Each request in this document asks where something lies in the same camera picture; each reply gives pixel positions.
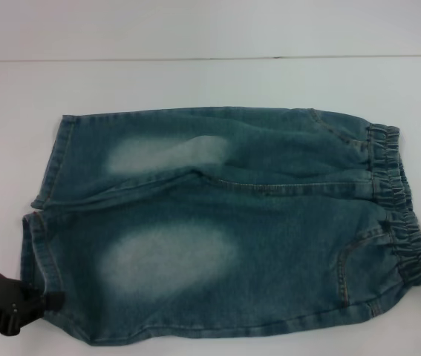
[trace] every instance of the blue denim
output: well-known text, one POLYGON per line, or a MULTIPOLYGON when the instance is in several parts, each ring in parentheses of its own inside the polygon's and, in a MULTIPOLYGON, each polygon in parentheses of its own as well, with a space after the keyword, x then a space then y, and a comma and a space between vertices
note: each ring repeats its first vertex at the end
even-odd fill
POLYGON ((64 116, 22 279, 91 345, 369 320, 421 284, 398 137, 312 109, 64 116))

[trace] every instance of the jeans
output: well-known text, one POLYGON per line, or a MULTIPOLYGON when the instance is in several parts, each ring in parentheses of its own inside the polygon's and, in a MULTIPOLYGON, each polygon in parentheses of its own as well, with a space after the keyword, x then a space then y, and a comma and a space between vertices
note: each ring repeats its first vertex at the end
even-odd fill
POLYGON ((313 109, 64 116, 21 279, 96 346, 369 320, 421 285, 398 137, 313 109))

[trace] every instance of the hem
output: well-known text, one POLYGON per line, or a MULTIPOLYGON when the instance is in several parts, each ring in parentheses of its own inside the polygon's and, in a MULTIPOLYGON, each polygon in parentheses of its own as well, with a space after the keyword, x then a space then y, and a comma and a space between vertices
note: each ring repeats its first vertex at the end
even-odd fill
POLYGON ((50 246, 44 221, 38 212, 25 215, 22 219, 24 237, 22 240, 21 280, 39 288, 43 294, 64 291, 62 278, 50 246))
POLYGON ((91 346, 124 346, 148 340, 153 337, 174 336, 191 339, 200 338, 234 338, 234 337, 267 337, 292 334, 294 332, 325 329, 334 326, 346 326, 364 323, 384 314, 405 295, 409 287, 394 286, 382 295, 368 302, 360 302, 328 311, 294 317, 288 320, 276 320, 259 326, 242 326, 228 328, 192 328, 177 325, 144 325, 127 335, 110 335, 108 337, 91 337, 75 320, 63 314, 48 314, 45 319, 61 328, 70 336, 91 346))
POLYGON ((50 159, 48 160, 47 168, 45 169, 42 187, 40 188, 39 195, 31 204, 32 208, 43 209, 53 193, 53 188, 55 187, 56 179, 59 175, 63 159, 65 158, 65 154, 67 152, 75 121, 75 116, 64 115, 62 121, 60 122, 59 130, 53 144, 52 153, 50 155, 50 159))
POLYGON ((408 286, 421 285, 421 230, 413 212, 411 191, 399 155, 399 128, 372 124, 369 128, 373 198, 388 211, 399 272, 408 286))

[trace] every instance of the stitching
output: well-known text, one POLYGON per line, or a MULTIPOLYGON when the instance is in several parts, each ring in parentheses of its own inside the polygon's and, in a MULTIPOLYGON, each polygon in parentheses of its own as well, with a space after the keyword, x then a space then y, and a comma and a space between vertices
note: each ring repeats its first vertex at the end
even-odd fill
POLYGON ((248 188, 257 188, 257 189, 276 189, 276 188, 290 188, 290 187, 305 187, 311 185, 352 185, 352 184, 367 184, 370 181, 366 182, 319 182, 319 183, 294 183, 294 184, 251 184, 251 183, 237 183, 237 182, 230 182, 228 180, 214 178, 214 177, 207 177, 211 181, 220 182, 227 185, 234 185, 234 186, 241 186, 241 187, 248 187, 248 188))
POLYGON ((390 227, 390 230, 389 230, 389 232, 388 232, 388 236, 390 237, 390 241, 391 241, 391 243, 392 243, 392 246, 393 246, 393 250, 394 250, 394 253, 395 253, 395 256, 396 256, 396 259, 398 260, 398 263, 396 264, 396 270, 398 271, 398 274, 400 275, 400 277, 402 278, 402 281, 403 281, 403 283, 404 284, 408 284, 407 283, 407 281, 405 280, 405 278, 403 277, 403 274, 402 274, 402 271, 400 270, 400 266, 401 266, 401 264, 402 264, 402 259, 401 259, 401 257, 398 255, 398 253, 396 252, 396 249, 395 249, 395 246, 396 246, 396 243, 395 243, 395 236, 394 236, 394 234, 393 234, 393 231, 392 231, 392 228, 391 228, 391 226, 389 225, 389 227, 390 227))
MULTIPOLYGON (((387 154, 388 147, 387 147, 387 144, 388 144, 388 133, 385 133, 385 141, 384 141, 385 149, 383 150, 383 154, 385 156, 385 166, 388 168, 388 154, 387 154)), ((391 203, 394 206, 394 208, 396 208, 395 194, 394 194, 394 184, 392 183, 391 175, 390 174, 387 174, 387 175, 388 175, 388 182, 390 183, 390 188, 391 188, 391 203)))
MULTIPOLYGON (((38 213, 36 211, 33 212, 34 216, 38 215, 38 213)), ((35 254, 35 256, 38 256, 36 248, 35 248, 35 244, 33 243, 33 236, 32 236, 32 251, 33 254, 35 254)), ((36 262, 37 262, 37 266, 39 267, 40 273, 42 274, 42 278, 44 279, 44 293, 47 291, 47 275, 45 274, 45 268, 42 265, 42 261, 39 258, 36 258, 36 262)))
POLYGON ((381 236, 385 236, 386 233, 376 234, 375 236, 369 236, 366 238, 362 238, 360 240, 356 240, 351 242, 349 245, 347 245, 339 254, 337 267, 338 267, 338 273, 339 273, 339 282, 342 282, 339 286, 339 292, 342 297, 343 305, 345 308, 349 306, 349 293, 347 288, 347 275, 345 271, 345 264, 347 262, 347 258, 349 257, 350 253, 354 251, 356 248, 360 247, 364 243, 376 239, 381 236))
MULTIPOLYGON (((32 253, 33 253, 33 242, 32 242, 32 236, 30 236, 30 247, 32 248, 32 253)), ((32 271, 32 276, 30 276, 30 280, 29 280, 29 284, 31 285, 31 286, 34 286, 35 285, 35 279, 36 279, 36 269, 35 269, 35 265, 36 265, 36 263, 35 263, 35 261, 36 261, 36 256, 35 256, 35 254, 34 254, 34 256, 32 257, 32 258, 30 258, 30 264, 32 265, 31 267, 30 267, 30 270, 32 271)))
POLYGON ((375 300, 374 303, 376 305, 376 312, 378 313, 378 315, 383 314, 384 311, 382 309, 382 305, 380 304, 380 302, 378 300, 375 300))
POLYGON ((45 198, 44 202, 47 202, 50 199, 50 197, 52 196, 53 190, 55 188, 56 181, 58 180, 58 177, 60 175, 60 171, 62 170, 63 162, 65 161, 65 155, 67 154, 68 146, 70 145, 70 138, 71 138, 71 134, 73 133, 74 128, 75 128, 75 122, 76 122, 76 118, 74 118, 74 120, 71 123, 71 127, 70 127, 70 130, 68 132, 68 136, 67 136, 67 143, 65 144, 65 150, 64 150, 63 155, 62 155, 62 161, 60 162, 59 169, 55 174, 55 179, 53 180, 52 186, 50 187, 47 198, 45 198))
POLYGON ((365 144, 365 141, 359 141, 358 139, 352 139, 350 137, 345 136, 342 133, 339 133, 335 128, 327 124, 320 116, 319 111, 316 109, 309 109, 310 117, 313 118, 315 122, 320 124, 323 128, 327 131, 331 132, 334 136, 338 137, 345 143, 356 143, 356 144, 365 144))
POLYGON ((187 171, 187 168, 178 168, 175 170, 167 171, 164 174, 153 176, 153 178, 155 179, 151 180, 151 178, 149 178, 146 182, 143 181, 139 183, 135 180, 135 178, 127 179, 111 188, 106 188, 104 191, 96 192, 95 194, 86 197, 82 200, 71 202, 54 200, 53 202, 47 205, 47 208, 55 208, 57 206, 61 208, 66 208, 67 206, 77 207, 80 205, 91 204, 94 202, 101 202, 103 200, 107 200, 109 198, 109 194, 116 193, 118 191, 135 191, 138 194, 147 194, 149 192, 156 191, 157 189, 168 188, 169 186, 190 180, 194 177, 195 174, 199 173, 195 171, 187 171))
POLYGON ((373 178, 373 155, 372 155, 372 140, 371 140, 371 134, 372 134, 372 125, 368 126, 368 133, 367 133, 367 146, 368 146, 368 168, 371 172, 371 181, 372 181, 372 200, 376 201, 376 188, 375 188, 375 179, 373 178))
MULTIPOLYGON (((355 303, 355 304, 351 305, 350 307, 357 307, 357 306, 361 306, 361 305, 364 305, 364 304, 367 305, 369 303, 374 302, 373 308, 372 308, 372 306, 370 306, 370 309, 371 310, 373 309, 375 311, 375 314, 376 314, 375 316, 380 315, 382 313, 382 310, 380 309, 379 310, 380 313, 377 314, 377 311, 376 311, 377 307, 376 307, 375 302, 379 298, 383 297, 385 294, 390 292, 395 287, 396 286, 393 286, 393 287, 387 289, 387 291, 383 292, 377 298, 369 300, 368 302, 365 301, 365 302, 355 303)), ((94 339, 94 340, 91 337, 89 337, 86 332, 84 332, 83 328, 78 325, 78 322, 75 321, 75 319, 73 319, 73 318, 71 318, 71 317, 69 317, 69 316, 67 316, 63 313, 60 313, 60 312, 54 312, 54 313, 51 313, 51 315, 53 315, 54 317, 61 317, 62 319, 66 319, 70 323, 70 325, 73 328, 75 328, 75 331, 78 331, 78 333, 82 335, 83 339, 87 340, 89 343, 104 343, 104 342, 108 342, 108 341, 131 340, 133 337, 136 337, 139 334, 141 334, 141 333, 143 333, 143 332, 145 332, 149 329, 174 329, 174 330, 190 330, 190 331, 206 332, 206 331, 217 331, 217 330, 264 328, 264 327, 279 324, 279 323, 289 323, 289 322, 297 320, 297 319, 304 319, 306 317, 313 317, 313 316, 316 316, 316 315, 327 314, 327 313, 335 312, 335 311, 338 311, 338 310, 341 310, 341 309, 342 308, 334 308, 334 309, 330 309, 330 310, 319 311, 319 312, 312 313, 312 314, 302 315, 302 316, 299 316, 299 317, 292 317, 290 319, 278 320, 278 321, 275 321, 275 322, 272 322, 272 323, 265 323, 265 324, 253 325, 253 326, 242 326, 240 328, 232 328, 232 327, 230 327, 230 328, 192 328, 190 326, 175 326, 175 325, 169 325, 169 326, 166 326, 166 325, 146 325, 146 326, 143 326, 140 330, 138 330, 138 331, 136 331, 132 334, 128 334, 125 337, 104 337, 104 338, 98 338, 98 339, 94 339)))
POLYGON ((377 314, 376 314, 376 312, 373 310, 373 308, 372 308, 372 303, 370 303, 370 302, 367 302, 367 305, 368 305, 368 307, 371 309, 371 314, 372 314, 372 317, 376 317, 377 316, 377 314))
POLYGON ((44 235, 45 247, 47 248, 47 252, 48 252, 48 254, 50 256, 50 259, 51 259, 51 261, 53 263, 53 268, 55 269, 56 275, 59 278, 59 283, 60 283, 60 286, 59 287, 60 287, 61 290, 64 290, 64 288, 63 288, 62 275, 60 274, 60 270, 59 270, 58 265, 56 263, 55 257, 53 256, 52 251, 50 249, 50 245, 48 243, 48 238, 47 238, 48 231, 47 231, 47 229, 45 227, 45 222, 44 222, 42 216, 37 211, 34 211, 33 214, 36 215, 39 218, 40 226, 42 227, 42 230, 44 231, 44 234, 45 234, 44 235))

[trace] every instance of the pocket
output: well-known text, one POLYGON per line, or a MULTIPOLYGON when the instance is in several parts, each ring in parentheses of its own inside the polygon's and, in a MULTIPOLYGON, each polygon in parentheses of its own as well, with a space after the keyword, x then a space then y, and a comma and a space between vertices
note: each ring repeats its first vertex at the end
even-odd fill
POLYGON ((342 305, 367 302, 402 283, 390 231, 375 228, 358 234, 339 253, 339 294, 342 305))
POLYGON ((360 117, 309 109, 311 119, 345 143, 366 144, 370 123, 360 117))

